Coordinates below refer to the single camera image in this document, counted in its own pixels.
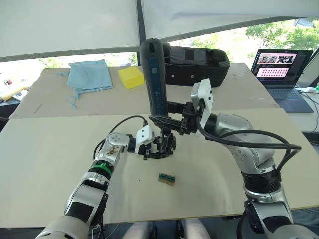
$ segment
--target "blue towel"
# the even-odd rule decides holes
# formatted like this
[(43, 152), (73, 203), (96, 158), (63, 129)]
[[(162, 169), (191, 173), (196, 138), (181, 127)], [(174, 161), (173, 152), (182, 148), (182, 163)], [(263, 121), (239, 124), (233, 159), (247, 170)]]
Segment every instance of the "blue towel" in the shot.
[(104, 60), (72, 63), (67, 85), (74, 89), (75, 96), (70, 96), (74, 98), (73, 102), (67, 100), (74, 108), (76, 108), (75, 102), (80, 98), (80, 94), (113, 87)]

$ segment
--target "desk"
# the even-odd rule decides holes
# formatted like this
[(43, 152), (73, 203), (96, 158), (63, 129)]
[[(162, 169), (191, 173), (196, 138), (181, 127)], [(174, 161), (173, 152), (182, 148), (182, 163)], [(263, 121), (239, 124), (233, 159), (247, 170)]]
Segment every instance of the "desk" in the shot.
[[(76, 103), (78, 109), (72, 108), (66, 101), (68, 96), (73, 95), (73, 89), (66, 85), (68, 76), (56, 75), (68, 72), (70, 68), (44, 69), (10, 118), (149, 114), (145, 84), (127, 90), (117, 72), (123, 68), (109, 67), (113, 88), (82, 94)], [(167, 85), (167, 100), (179, 103), (190, 101), (191, 89)], [(231, 64), (222, 85), (212, 90), (214, 110), (279, 107), (244, 63)]]
[[(305, 91), (305, 88), (296, 88), (297, 90)], [(314, 101), (319, 103), (319, 94), (307, 93)], [(317, 112), (314, 103), (304, 96), (305, 101), (314, 111), (313, 113), (288, 113), (289, 117), (295, 122), (298, 128), (303, 131), (313, 131), (318, 121), (318, 127), (316, 131), (319, 131), (319, 119), (317, 119)]]
[[(221, 112), (244, 116), (256, 129), (302, 146), (283, 168), (285, 192), (293, 209), (319, 205), (318, 155), (283, 109)], [(95, 145), (124, 117), (11, 119), (0, 134), (0, 227), (44, 227), (62, 215), (65, 200), (91, 165)], [(141, 124), (133, 119), (118, 131), (135, 134)], [(243, 212), (243, 180), (230, 152), (202, 137), (175, 136), (171, 157), (145, 161), (122, 154), (108, 190), (105, 223)], [(283, 154), (276, 151), (277, 165)], [(176, 176), (175, 185), (159, 182), (160, 172)]]

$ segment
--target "laptop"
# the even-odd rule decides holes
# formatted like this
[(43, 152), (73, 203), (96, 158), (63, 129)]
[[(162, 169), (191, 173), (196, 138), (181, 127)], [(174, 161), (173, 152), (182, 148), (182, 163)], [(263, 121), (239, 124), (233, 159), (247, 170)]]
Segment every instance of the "laptop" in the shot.
[(314, 112), (295, 85), (313, 51), (259, 49), (251, 72), (288, 113)]

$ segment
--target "black bag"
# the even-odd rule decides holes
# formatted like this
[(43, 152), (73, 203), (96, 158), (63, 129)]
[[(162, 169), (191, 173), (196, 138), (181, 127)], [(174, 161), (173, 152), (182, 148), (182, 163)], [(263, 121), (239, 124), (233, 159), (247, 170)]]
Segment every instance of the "black bag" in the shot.
[(163, 44), (165, 81), (169, 85), (193, 86), (210, 79), (212, 87), (223, 82), (230, 62), (226, 53), (217, 49), (190, 48)]

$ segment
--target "laptop screen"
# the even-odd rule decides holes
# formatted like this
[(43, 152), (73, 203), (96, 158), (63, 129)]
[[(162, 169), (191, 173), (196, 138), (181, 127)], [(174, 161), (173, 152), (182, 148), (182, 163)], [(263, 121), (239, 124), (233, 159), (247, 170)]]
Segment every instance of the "laptop screen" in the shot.
[(259, 49), (251, 69), (263, 85), (294, 86), (313, 51)]

